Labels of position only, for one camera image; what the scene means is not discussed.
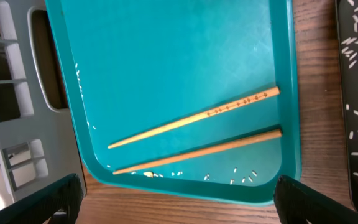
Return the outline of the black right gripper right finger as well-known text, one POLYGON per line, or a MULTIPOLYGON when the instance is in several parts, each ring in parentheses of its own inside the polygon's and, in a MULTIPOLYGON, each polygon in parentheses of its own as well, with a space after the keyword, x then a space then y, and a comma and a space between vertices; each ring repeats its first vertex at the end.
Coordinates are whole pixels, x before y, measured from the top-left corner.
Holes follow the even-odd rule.
POLYGON ((358 224, 357 212, 287 175, 278 178, 273 201, 281 224, 358 224))

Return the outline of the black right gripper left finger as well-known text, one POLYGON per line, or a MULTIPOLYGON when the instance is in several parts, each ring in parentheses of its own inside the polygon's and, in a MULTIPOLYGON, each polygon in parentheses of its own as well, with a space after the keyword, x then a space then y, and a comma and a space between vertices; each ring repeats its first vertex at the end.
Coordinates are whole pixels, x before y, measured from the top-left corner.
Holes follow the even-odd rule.
POLYGON ((0 210, 0 224, 75 223, 83 197, 79 176, 70 174, 0 210))

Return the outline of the wooden chopstick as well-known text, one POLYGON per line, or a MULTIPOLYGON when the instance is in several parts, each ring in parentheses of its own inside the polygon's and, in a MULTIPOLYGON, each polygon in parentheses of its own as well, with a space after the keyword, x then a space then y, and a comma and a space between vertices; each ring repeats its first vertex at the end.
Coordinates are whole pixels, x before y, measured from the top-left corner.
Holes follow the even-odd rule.
POLYGON ((205 155, 209 155, 209 154, 215 154, 218 152, 227 151, 227 150, 242 147, 242 146, 248 146, 248 145, 255 144, 258 142, 262 142, 262 141, 269 141, 271 139, 277 139, 277 138, 282 137, 282 135, 283 135, 282 131, 280 129, 276 129, 276 130, 269 131, 266 133, 256 134, 254 136, 249 136, 249 137, 242 138, 242 139, 236 139, 234 141, 229 141, 229 142, 225 142, 222 144, 198 149, 195 151, 186 152, 183 154, 178 154, 178 155, 166 157, 163 159, 157 159, 154 161, 146 162, 146 163, 139 164, 139 165, 132 166, 132 167, 127 167, 124 169, 114 171, 113 174, 119 175, 119 174, 124 174, 124 173, 128 173, 128 172, 135 172, 135 171, 142 170, 142 169, 163 166, 166 164, 171 164, 171 163, 180 162, 180 161, 184 161, 184 160, 188 160, 188 159, 193 159, 196 157, 201 157, 201 156, 205 156, 205 155))
POLYGON ((152 136, 155 136, 155 135, 158 135, 158 134, 161 134, 161 133, 164 133, 164 132, 176 129, 176 128, 180 128, 182 126, 186 126, 188 124, 191 124, 191 123, 194 123, 197 121, 201 121, 202 119, 210 118, 212 116, 216 116, 216 115, 219 115, 219 114, 222 114, 222 113, 234 110, 234 109, 238 109, 240 107, 243 107, 243 106, 246 106, 246 105, 267 99, 267 98, 271 98, 271 97, 277 96, 279 94, 280 94, 280 89, 279 89, 279 87, 275 86, 268 90, 264 90, 264 91, 261 91, 256 94, 246 96, 246 97, 240 98, 238 100, 228 102, 223 105, 219 105, 215 108, 202 111, 200 113, 188 116, 186 118, 176 120, 174 122, 159 126, 157 128, 153 128, 146 132, 136 134, 135 136, 131 136, 127 139, 120 140, 118 142, 110 144, 108 146, 108 149, 113 149, 113 148, 123 146, 123 145, 129 144, 129 143, 132 143, 132 142, 140 141, 142 139, 146 139, 146 138, 149 138, 149 137, 152 137, 152 136))

